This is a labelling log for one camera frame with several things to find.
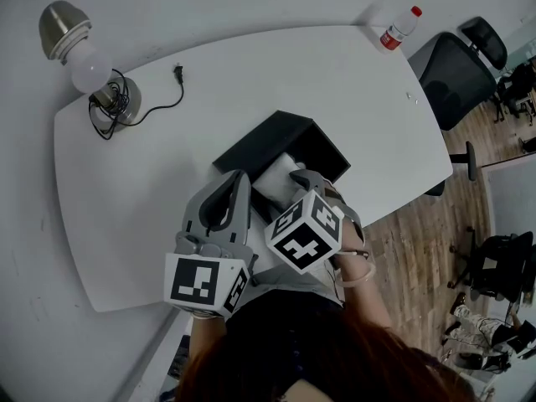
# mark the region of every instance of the desk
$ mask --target desk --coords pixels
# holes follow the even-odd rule
[[[338,181],[370,224],[451,175],[425,94],[400,51],[380,53],[356,27],[311,27],[222,40],[127,73],[142,112],[183,103],[104,142],[87,97],[58,112],[59,201],[80,278],[98,312],[162,300],[164,255],[184,206],[216,176],[211,162],[276,110],[313,118],[352,167]],[[248,245],[274,259],[254,214]]]

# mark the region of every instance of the floor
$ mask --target floor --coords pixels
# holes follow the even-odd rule
[[[520,156],[518,139],[536,137],[536,123],[529,126],[524,116],[515,120],[506,115],[506,121],[498,124],[494,118],[492,103],[478,106],[444,133],[449,153],[463,153],[469,141],[481,167]],[[477,243],[488,237],[487,201],[482,176],[470,182],[466,166],[455,164],[441,197],[423,195],[365,230],[378,267],[377,281],[398,334],[410,346],[436,356],[442,353],[441,334],[454,322],[448,311],[458,292],[446,286],[456,276],[449,247],[468,249],[467,226],[477,230]],[[485,312],[486,297],[472,307]]]

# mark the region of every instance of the bracelet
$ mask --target bracelet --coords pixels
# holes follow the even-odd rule
[[[364,283],[365,281],[369,281],[372,277],[374,277],[374,274],[376,274],[376,265],[371,264],[370,262],[367,262],[367,263],[368,263],[368,273],[365,274],[363,277],[358,278],[357,280],[343,281],[343,278],[339,274],[337,276],[337,279],[335,280],[335,284],[341,287],[355,287],[355,286],[360,285],[361,283]]]
[[[211,320],[213,318],[218,318],[219,316],[211,316],[209,314],[199,314],[198,312],[190,312],[192,317],[198,320]]]
[[[342,256],[362,256],[365,258],[365,260],[369,259],[370,253],[368,253],[366,250],[340,250],[335,255],[342,255]]]

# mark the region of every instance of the black office chair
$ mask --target black office chair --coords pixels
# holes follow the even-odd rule
[[[457,153],[455,155],[449,155],[453,164],[467,164],[467,176],[469,180],[475,182],[477,180],[477,157],[475,156],[475,148],[470,142],[466,142],[466,153]],[[432,197],[440,197],[445,190],[445,181],[437,184],[426,195]]]
[[[469,111],[489,100],[497,88],[478,55],[452,33],[442,33],[435,42],[420,84],[444,131],[451,130]]]
[[[492,97],[497,109],[494,122],[504,121],[501,105],[505,105],[517,119],[521,113],[527,113],[529,125],[532,126],[536,109],[531,92],[535,85],[536,73],[532,64],[520,64],[510,75],[504,75],[497,83],[497,94]]]
[[[527,287],[526,281],[533,278],[525,270],[531,262],[533,233],[526,232],[520,236],[495,235],[478,247],[475,230],[469,227],[467,231],[472,233],[471,253],[460,255],[466,262],[466,268],[455,282],[449,281],[448,287],[456,289],[464,281],[472,291],[516,302],[523,288]],[[451,246],[451,253],[458,253],[454,246]],[[495,260],[497,266],[484,270],[486,258]]]
[[[471,40],[472,49],[482,52],[497,70],[504,69],[508,59],[506,46],[484,18],[473,18],[460,26],[460,30]]]
[[[536,245],[533,245],[531,249],[530,261],[526,264],[523,273],[523,293],[530,293],[536,283]]]

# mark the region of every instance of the lamp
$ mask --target lamp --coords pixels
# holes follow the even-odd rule
[[[119,131],[136,119],[142,93],[134,80],[113,70],[108,54],[91,44],[90,28],[87,15],[63,0],[47,6],[39,19],[46,57],[67,65],[76,89],[91,94],[90,103],[98,103],[90,106],[94,127],[100,132]],[[112,71],[120,76],[111,80]]]

